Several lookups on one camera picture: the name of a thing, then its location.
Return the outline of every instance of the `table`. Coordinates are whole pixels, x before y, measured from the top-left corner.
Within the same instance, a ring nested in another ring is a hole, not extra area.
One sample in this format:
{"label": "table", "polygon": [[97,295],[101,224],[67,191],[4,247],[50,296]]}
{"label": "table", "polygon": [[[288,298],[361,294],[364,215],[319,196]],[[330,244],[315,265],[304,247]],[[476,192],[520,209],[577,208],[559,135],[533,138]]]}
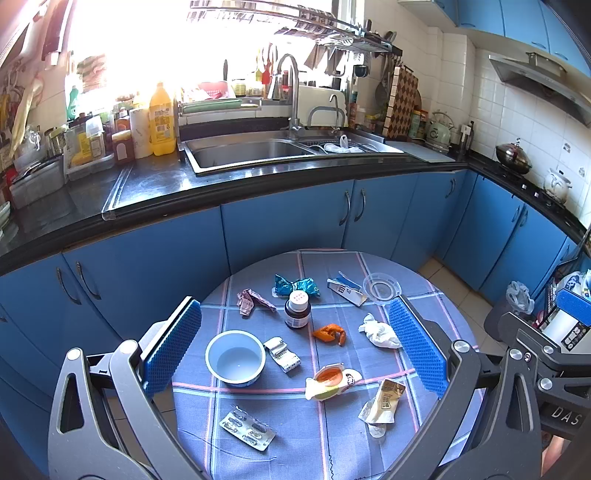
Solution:
{"label": "table", "polygon": [[[356,307],[329,290],[327,278],[342,271],[361,284],[368,273],[387,273],[423,318],[437,322],[452,339],[476,346],[470,327],[453,303],[425,278],[390,260],[344,250],[301,250],[257,262],[226,279],[202,303],[202,326],[173,376],[178,439],[187,453],[214,479],[361,480],[380,476],[404,450],[438,401],[426,391],[403,349],[374,346],[358,332],[372,313],[388,321],[387,308],[366,302]],[[311,298],[312,321],[290,329],[283,321],[284,298],[271,294],[274,276],[295,281],[312,277],[320,289]],[[255,306],[250,317],[238,311],[237,294],[251,288],[278,307],[276,313]],[[312,337],[313,330],[336,323],[347,331],[344,347]],[[246,388],[228,388],[211,375],[205,349],[224,330],[245,330],[261,342],[280,336],[301,358],[301,365],[285,374],[267,354],[259,379]],[[306,400],[306,377],[324,365],[343,362],[363,380],[345,393],[324,402]],[[384,437],[369,435],[357,418],[362,406],[375,396],[379,382],[392,378],[407,386],[398,403],[395,424]],[[459,456],[482,402],[475,392],[466,417],[443,462]],[[277,436],[264,452],[241,442],[219,423],[234,405],[269,424]]]}

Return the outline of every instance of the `paper towel roll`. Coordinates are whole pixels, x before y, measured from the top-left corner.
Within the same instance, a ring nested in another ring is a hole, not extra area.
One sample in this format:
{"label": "paper towel roll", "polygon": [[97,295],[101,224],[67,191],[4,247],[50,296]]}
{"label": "paper towel roll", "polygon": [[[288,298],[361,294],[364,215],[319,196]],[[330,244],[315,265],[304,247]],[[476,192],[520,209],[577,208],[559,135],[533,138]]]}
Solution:
{"label": "paper towel roll", "polygon": [[152,154],[149,113],[147,108],[135,108],[129,112],[135,158],[144,158]]}

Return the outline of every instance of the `range hood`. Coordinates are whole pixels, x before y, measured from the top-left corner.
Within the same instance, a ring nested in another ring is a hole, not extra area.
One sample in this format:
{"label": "range hood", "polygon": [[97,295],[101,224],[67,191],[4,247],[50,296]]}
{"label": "range hood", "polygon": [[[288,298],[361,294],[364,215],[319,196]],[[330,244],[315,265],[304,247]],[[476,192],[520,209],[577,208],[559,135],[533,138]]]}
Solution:
{"label": "range hood", "polygon": [[489,55],[489,60],[503,83],[533,93],[591,127],[591,102],[569,85],[562,65],[537,53],[527,55],[528,63],[499,55]]}

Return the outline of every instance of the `blue gripper pad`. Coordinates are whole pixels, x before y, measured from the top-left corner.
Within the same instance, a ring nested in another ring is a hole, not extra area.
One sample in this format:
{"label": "blue gripper pad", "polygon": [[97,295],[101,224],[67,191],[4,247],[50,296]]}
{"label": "blue gripper pad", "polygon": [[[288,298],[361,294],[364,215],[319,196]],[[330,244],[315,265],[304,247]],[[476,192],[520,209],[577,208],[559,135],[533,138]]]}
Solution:
{"label": "blue gripper pad", "polygon": [[591,327],[591,302],[576,293],[562,288],[556,294],[556,306],[583,325]]}
{"label": "blue gripper pad", "polygon": [[431,337],[400,297],[390,304],[390,325],[413,363],[423,386],[442,398],[449,382],[447,362]]}
{"label": "blue gripper pad", "polygon": [[173,319],[160,343],[144,361],[142,387],[148,398],[162,392],[201,327],[201,305],[191,300]]}

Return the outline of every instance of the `bottle cap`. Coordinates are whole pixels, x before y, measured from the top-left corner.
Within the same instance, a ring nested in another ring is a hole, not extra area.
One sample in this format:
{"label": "bottle cap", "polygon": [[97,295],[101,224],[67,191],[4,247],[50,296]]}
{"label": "bottle cap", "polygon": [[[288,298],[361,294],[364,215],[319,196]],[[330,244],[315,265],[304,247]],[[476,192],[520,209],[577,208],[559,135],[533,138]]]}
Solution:
{"label": "bottle cap", "polygon": [[288,306],[294,312],[303,312],[308,308],[308,294],[303,290],[294,290],[290,293]]}

